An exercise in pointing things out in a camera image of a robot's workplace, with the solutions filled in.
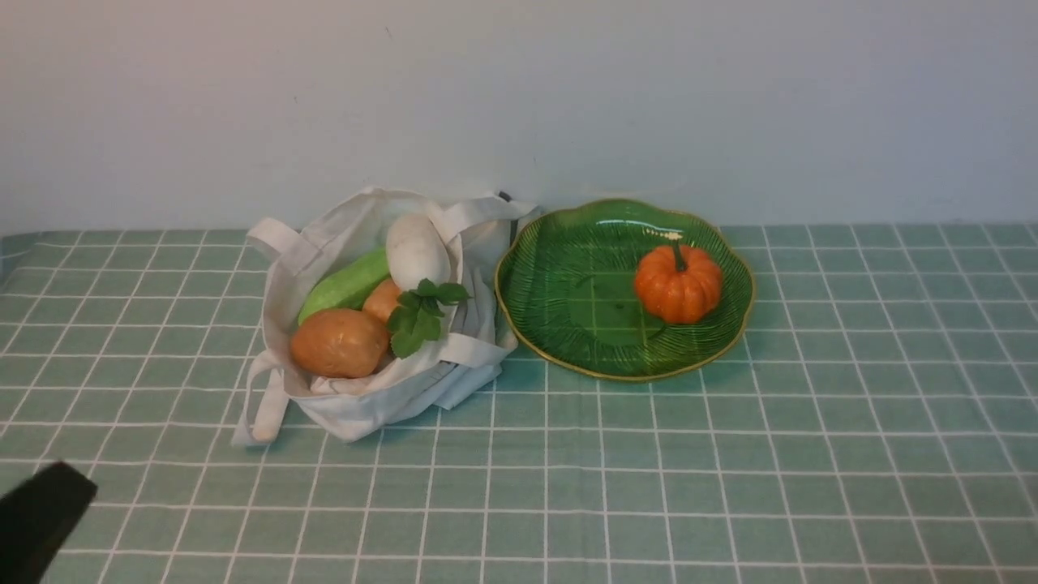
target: leafy herb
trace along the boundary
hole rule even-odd
[[[400,359],[410,357],[426,341],[440,338],[441,306],[455,306],[469,299],[468,290],[460,283],[436,285],[429,278],[418,282],[414,289],[403,291],[397,299],[400,306],[389,315],[386,324],[392,335],[392,353]]]

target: cucumber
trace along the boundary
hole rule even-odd
[[[386,248],[379,247],[355,261],[325,276],[310,289],[299,311],[299,325],[313,313],[325,309],[353,309],[359,311],[375,287],[389,277]]]

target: pumpkin stem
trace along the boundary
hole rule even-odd
[[[685,262],[685,258],[681,256],[681,243],[678,242],[678,238],[671,238],[671,247],[674,249],[674,267],[679,272],[688,269],[688,263]]]

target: green plate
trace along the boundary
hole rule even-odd
[[[702,247],[723,272],[720,305],[691,326],[667,326],[634,295],[641,257],[668,243]],[[595,378],[645,382],[702,367],[742,336],[756,297],[753,273],[710,223],[629,199],[545,214],[497,265],[501,311],[544,359]]]

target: tote bag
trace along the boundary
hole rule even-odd
[[[424,213],[450,258],[449,281],[469,300],[443,307],[443,334],[406,359],[393,359],[359,380],[311,377],[298,368],[289,345],[310,289],[328,273],[384,245],[400,216]],[[331,208],[297,232],[276,219],[253,226],[248,242],[270,260],[263,302],[266,350],[252,362],[245,404],[231,443],[270,444],[289,402],[336,438],[357,441],[385,424],[413,418],[432,406],[449,410],[494,380],[516,346],[508,327],[496,324],[497,303],[489,284],[516,228],[541,213],[536,204],[507,195],[463,199],[446,207],[410,191],[368,188]],[[269,372],[258,407],[253,384]]]

